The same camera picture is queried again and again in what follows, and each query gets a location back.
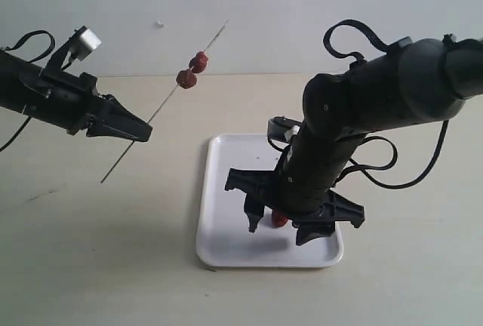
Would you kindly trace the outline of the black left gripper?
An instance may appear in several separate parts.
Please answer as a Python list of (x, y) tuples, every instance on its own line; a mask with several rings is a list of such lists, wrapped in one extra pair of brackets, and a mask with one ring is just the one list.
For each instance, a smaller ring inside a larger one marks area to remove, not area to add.
[(37, 82), (41, 94), (37, 119), (66, 130), (69, 134), (87, 129), (87, 137), (113, 137), (145, 143), (152, 126), (127, 111), (111, 95), (97, 91), (97, 77), (83, 72), (47, 73)]

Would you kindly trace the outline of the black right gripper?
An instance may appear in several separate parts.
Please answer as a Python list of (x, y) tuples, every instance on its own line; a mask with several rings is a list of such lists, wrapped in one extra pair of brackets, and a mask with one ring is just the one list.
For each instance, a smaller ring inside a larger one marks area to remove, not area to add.
[(278, 211), (295, 222), (295, 244), (303, 246), (317, 238), (331, 237), (335, 222), (349, 222), (359, 228), (365, 221), (365, 210), (331, 190), (344, 163), (323, 166), (315, 172), (304, 170), (300, 176), (289, 174), (277, 165), (272, 171), (229, 170), (224, 189), (245, 194), (244, 213), (248, 231), (255, 233), (264, 209)]

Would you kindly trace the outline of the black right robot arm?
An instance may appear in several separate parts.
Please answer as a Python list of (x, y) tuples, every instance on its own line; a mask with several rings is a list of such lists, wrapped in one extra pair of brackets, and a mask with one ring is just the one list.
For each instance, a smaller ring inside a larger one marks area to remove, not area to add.
[(269, 121), (268, 139), (285, 145), (275, 168), (233, 168), (225, 188), (245, 194), (250, 232), (266, 208), (293, 223), (297, 245), (332, 235), (339, 222), (360, 227), (364, 208), (334, 192), (357, 148), (378, 131), (447, 121), (481, 93), (481, 41), (450, 36), (398, 45), (341, 75), (316, 75), (303, 92), (302, 121)]

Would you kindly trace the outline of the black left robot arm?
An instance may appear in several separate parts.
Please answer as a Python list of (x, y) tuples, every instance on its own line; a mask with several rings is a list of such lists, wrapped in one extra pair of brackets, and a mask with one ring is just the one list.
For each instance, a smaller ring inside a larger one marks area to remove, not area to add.
[(41, 68), (1, 52), (1, 107), (75, 135), (115, 137), (145, 143), (152, 126), (129, 112), (111, 94), (100, 94), (97, 77), (57, 67)]

